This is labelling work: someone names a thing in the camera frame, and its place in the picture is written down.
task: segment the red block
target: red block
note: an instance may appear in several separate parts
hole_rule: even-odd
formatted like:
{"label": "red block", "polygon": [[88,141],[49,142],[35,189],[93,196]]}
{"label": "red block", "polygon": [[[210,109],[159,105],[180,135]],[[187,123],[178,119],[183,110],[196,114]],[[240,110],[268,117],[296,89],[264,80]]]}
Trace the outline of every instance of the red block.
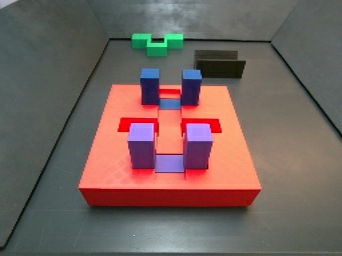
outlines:
{"label": "red block", "polygon": [[[112,87],[79,184],[88,204],[92,206],[248,206],[262,187],[227,88],[202,86],[199,106],[182,107],[182,119],[214,118],[219,120],[222,128],[222,133],[212,133],[208,169],[186,170],[184,173],[155,173],[152,169],[131,168],[128,133],[116,132],[120,117],[158,117],[158,109],[143,108],[139,97],[139,85]],[[159,135],[164,128],[162,119]],[[175,129],[176,122],[170,122],[170,125],[167,129]]]}

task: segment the purple block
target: purple block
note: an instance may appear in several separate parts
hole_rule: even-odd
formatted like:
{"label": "purple block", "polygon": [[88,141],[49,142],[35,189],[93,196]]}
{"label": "purple block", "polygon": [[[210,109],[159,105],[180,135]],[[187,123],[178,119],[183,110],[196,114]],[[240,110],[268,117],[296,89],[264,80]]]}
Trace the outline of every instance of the purple block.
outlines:
{"label": "purple block", "polygon": [[184,69],[182,74],[182,106],[196,106],[202,84],[200,70]]}
{"label": "purple block", "polygon": [[159,69],[143,68],[140,75],[142,104],[159,105]]}
{"label": "purple block", "polygon": [[156,155],[155,172],[184,172],[183,155]]}
{"label": "purple block", "polygon": [[186,169],[207,169],[212,146],[212,135],[208,124],[187,124],[184,136]]}
{"label": "purple block", "polygon": [[155,127],[152,123],[132,123],[128,148],[133,169],[155,168]]}

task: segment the gray floor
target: gray floor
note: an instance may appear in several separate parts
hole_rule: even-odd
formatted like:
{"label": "gray floor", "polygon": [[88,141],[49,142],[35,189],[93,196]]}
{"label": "gray floor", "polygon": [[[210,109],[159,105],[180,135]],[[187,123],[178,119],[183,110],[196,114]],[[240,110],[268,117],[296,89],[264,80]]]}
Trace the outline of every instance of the gray floor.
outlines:
{"label": "gray floor", "polygon": [[[112,83],[159,67],[179,83],[194,50],[239,51],[228,85],[263,185],[248,208],[91,208],[76,189]],[[337,131],[268,43],[186,42],[147,58],[112,41],[88,82],[4,252],[342,252],[342,145]]]}

